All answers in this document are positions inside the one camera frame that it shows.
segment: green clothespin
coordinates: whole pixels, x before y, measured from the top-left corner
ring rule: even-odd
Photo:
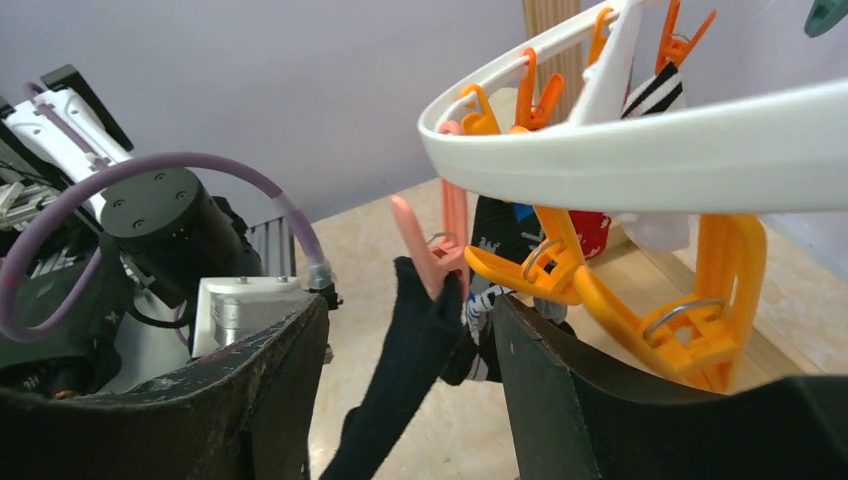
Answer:
[[[804,32],[810,38],[827,33],[848,15],[848,0],[815,0]]]

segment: black cylinder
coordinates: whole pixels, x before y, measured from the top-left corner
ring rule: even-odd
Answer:
[[[188,169],[137,175],[103,197],[103,230],[145,274],[183,300],[197,295],[204,277],[262,275],[258,256]]]

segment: white plastic rim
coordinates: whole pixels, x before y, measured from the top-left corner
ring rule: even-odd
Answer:
[[[438,133],[442,121],[459,120],[470,111],[465,103],[473,94],[459,98],[465,86],[476,83],[491,93],[508,85],[526,72],[525,48],[536,50],[539,62],[553,57],[587,39],[605,7],[614,9],[612,16],[629,7],[632,16],[613,28],[593,72],[592,83],[598,87],[587,85],[577,105],[591,105],[588,95],[623,95],[616,89],[626,79],[604,76],[619,75],[628,50],[633,51],[629,25],[635,23],[638,31],[641,10],[661,3],[603,2],[515,47],[440,95],[418,120],[437,173],[481,195],[589,211],[848,208],[848,141],[841,132],[848,128],[842,127],[848,125],[846,80],[627,121],[612,121],[608,109],[577,116],[572,111],[574,121],[524,135]],[[619,109],[622,99],[617,98]]]

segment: black sock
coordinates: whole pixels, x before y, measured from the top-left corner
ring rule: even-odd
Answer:
[[[322,479],[374,476],[442,372],[462,336],[462,291],[451,274],[435,301],[412,260],[395,259],[397,301],[383,351],[359,407],[345,418],[341,443]]]

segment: pink clothespin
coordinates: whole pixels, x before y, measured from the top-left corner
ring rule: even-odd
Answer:
[[[442,124],[440,132],[459,135],[461,128],[454,121]],[[409,250],[421,283],[430,298],[435,300],[441,293],[448,273],[459,275],[462,298],[468,298],[469,271],[465,261],[468,245],[468,199],[465,190],[442,179],[442,222],[444,231],[425,241],[424,232],[415,212],[403,198],[392,196],[392,214],[400,234]]]

